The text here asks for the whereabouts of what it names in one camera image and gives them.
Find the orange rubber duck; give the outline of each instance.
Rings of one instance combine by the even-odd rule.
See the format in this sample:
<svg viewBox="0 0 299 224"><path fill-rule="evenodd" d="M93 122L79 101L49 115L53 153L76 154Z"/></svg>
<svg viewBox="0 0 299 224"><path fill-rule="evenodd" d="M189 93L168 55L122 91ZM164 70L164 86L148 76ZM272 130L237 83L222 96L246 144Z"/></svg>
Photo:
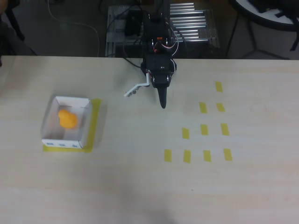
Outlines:
<svg viewBox="0 0 299 224"><path fill-rule="evenodd" d="M77 124L77 116L67 110L60 110L58 113L59 124L64 128L74 128Z"/></svg>

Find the wire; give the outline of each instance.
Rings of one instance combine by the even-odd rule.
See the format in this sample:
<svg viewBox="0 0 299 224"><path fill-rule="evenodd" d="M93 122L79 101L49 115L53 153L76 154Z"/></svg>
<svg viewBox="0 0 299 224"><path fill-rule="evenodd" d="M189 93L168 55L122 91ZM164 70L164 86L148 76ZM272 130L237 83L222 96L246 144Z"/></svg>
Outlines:
<svg viewBox="0 0 299 224"><path fill-rule="evenodd" d="M80 23L80 22L70 22L70 21L65 21L65 20L60 20L60 19L57 19L55 16L53 16L51 10L50 10L50 0L48 0L48 11L49 11L49 14L50 16L54 19L54 20L57 20L58 22L65 22L65 23L69 23L69 24L75 24L75 25L80 25L80 26L85 26L85 27L89 27L91 29L94 30L94 32L96 33L97 35L97 39L98 39L98 53L97 53L97 57L99 57L99 54L100 54L100 37L99 37L99 34L98 34L98 31L93 28L92 26L89 26L87 24L84 24L84 23Z"/></svg>
<svg viewBox="0 0 299 224"><path fill-rule="evenodd" d="M172 73L175 73L176 72L176 64L174 63L174 61L172 59L170 59L170 60L173 63L173 69L174 69L174 71Z"/></svg>
<svg viewBox="0 0 299 224"><path fill-rule="evenodd" d="M189 57L189 50L188 50L187 42L186 42L186 39L184 38L184 35L182 35L182 33L179 31L179 29L177 29L173 24L171 24L171 27L173 27L173 29L176 30L178 32L178 34L182 37L183 42L185 44L185 48L186 48L186 52L187 52L187 57Z"/></svg>
<svg viewBox="0 0 299 224"><path fill-rule="evenodd" d="M118 19L121 15L123 15L123 14L125 14L127 11L129 11L132 7L134 7L135 5L133 5L133 6L130 6L129 8L127 8L125 11L123 11L122 13L119 13L112 21L111 21L111 23L109 23L109 25L108 25L108 27L107 27L107 30L106 30L106 36L107 36L107 33L108 33L108 30L109 30L109 28L110 28L110 26L112 25L112 23L116 20L116 19Z"/></svg>
<svg viewBox="0 0 299 224"><path fill-rule="evenodd" d="M136 68L141 69L140 66L134 64L133 62L131 62L130 60L127 59L127 58L128 58L128 55L127 55L127 53L126 53L126 51L125 51L125 40L126 40L126 39L124 38L124 39L123 39L123 42L122 42L122 52L123 52L123 54L124 54L123 59L125 59L127 62L129 62L131 65L135 66Z"/></svg>
<svg viewBox="0 0 299 224"><path fill-rule="evenodd" d="M103 0L100 0L99 6L98 6L99 13L100 13L100 15L103 15L105 18L107 18L108 16L102 12L102 3L103 3Z"/></svg>
<svg viewBox="0 0 299 224"><path fill-rule="evenodd" d="M172 54L172 56L174 56L175 54L176 54L176 52L178 51L178 44L177 44L177 49L176 49L176 51Z"/></svg>
<svg viewBox="0 0 299 224"><path fill-rule="evenodd" d="M164 3L164 0L161 1L161 4L159 5L159 7L158 7L158 9L157 9L157 12L159 12L159 10L160 10L160 8L162 7L163 3Z"/></svg>

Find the yellow tape square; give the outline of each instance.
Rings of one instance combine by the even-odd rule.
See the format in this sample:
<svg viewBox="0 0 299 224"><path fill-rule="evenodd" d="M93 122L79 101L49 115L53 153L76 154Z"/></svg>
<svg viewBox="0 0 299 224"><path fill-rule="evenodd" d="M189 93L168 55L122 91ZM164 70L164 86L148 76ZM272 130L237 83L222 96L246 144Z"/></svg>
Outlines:
<svg viewBox="0 0 299 224"><path fill-rule="evenodd" d="M207 162L211 162L211 151L210 150L204 150L204 160Z"/></svg>
<svg viewBox="0 0 299 224"><path fill-rule="evenodd" d="M223 149L223 152L224 152L224 158L225 158L226 161L232 161L233 160L232 153L231 153L229 148Z"/></svg>
<svg viewBox="0 0 299 224"><path fill-rule="evenodd" d="M189 129L188 128L183 127L182 128L182 134L183 134L183 139L190 139Z"/></svg>
<svg viewBox="0 0 299 224"><path fill-rule="evenodd" d="M221 82L215 82L215 85L216 85L217 92L223 92L222 83Z"/></svg>
<svg viewBox="0 0 299 224"><path fill-rule="evenodd" d="M191 151L190 150L184 150L184 162L191 163Z"/></svg>
<svg viewBox="0 0 299 224"><path fill-rule="evenodd" d="M225 112L225 109L224 109L224 106L222 103L216 103L216 106L220 112Z"/></svg>
<svg viewBox="0 0 299 224"><path fill-rule="evenodd" d="M201 134L202 135L209 135L209 131L207 129L207 125L200 125Z"/></svg>
<svg viewBox="0 0 299 224"><path fill-rule="evenodd" d="M222 135L229 135L228 125L227 124L221 123L221 130L222 130Z"/></svg>
<svg viewBox="0 0 299 224"><path fill-rule="evenodd" d="M164 161L171 162L171 150L170 149L164 150Z"/></svg>
<svg viewBox="0 0 299 224"><path fill-rule="evenodd" d="M84 152L84 153L92 152L101 100L98 98L92 99L91 103L93 105L93 111L92 111L92 117L90 119L90 126L89 126L86 146L84 146L83 148L59 148L59 147L48 147L46 145L43 145L44 152Z"/></svg>
<svg viewBox="0 0 299 224"><path fill-rule="evenodd" d="M200 112L202 112L202 113L207 113L207 110L206 110L206 103L204 103L204 102L199 102L199 109L200 109Z"/></svg>

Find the open box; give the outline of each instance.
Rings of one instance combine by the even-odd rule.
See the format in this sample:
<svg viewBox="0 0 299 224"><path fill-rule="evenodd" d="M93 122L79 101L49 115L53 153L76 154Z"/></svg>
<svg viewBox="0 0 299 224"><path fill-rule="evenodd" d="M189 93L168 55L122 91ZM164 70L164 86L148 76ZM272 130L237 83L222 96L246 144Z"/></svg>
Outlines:
<svg viewBox="0 0 299 224"><path fill-rule="evenodd" d="M54 97L41 130L43 144L48 147L83 148L87 142L92 107L87 98ZM58 112L62 109L77 116L74 128L60 126Z"/></svg>

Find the gray floor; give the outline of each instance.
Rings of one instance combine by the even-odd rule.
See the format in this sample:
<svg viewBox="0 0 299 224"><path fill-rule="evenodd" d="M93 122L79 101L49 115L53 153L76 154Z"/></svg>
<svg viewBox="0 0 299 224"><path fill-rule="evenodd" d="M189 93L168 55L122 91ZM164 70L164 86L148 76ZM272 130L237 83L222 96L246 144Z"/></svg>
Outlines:
<svg viewBox="0 0 299 224"><path fill-rule="evenodd" d="M100 56L105 54L107 21L98 12L99 0L65 0L63 4L51 6L52 13L61 20L85 23L97 29L100 38ZM107 1L103 11L107 11ZM110 4L125 4L130 1L115 0ZM97 55L98 42L95 32L87 27L61 23L51 18L44 0L24 0L14 9L14 14L25 35L25 42L40 56L86 56ZM225 49L234 18L216 19L220 45ZM253 24L260 48L291 59L299 59L299 48L290 52L296 34L276 31ZM252 49L241 19L229 52L229 58L239 58ZM254 54L249 59L272 59L270 56Z"/></svg>

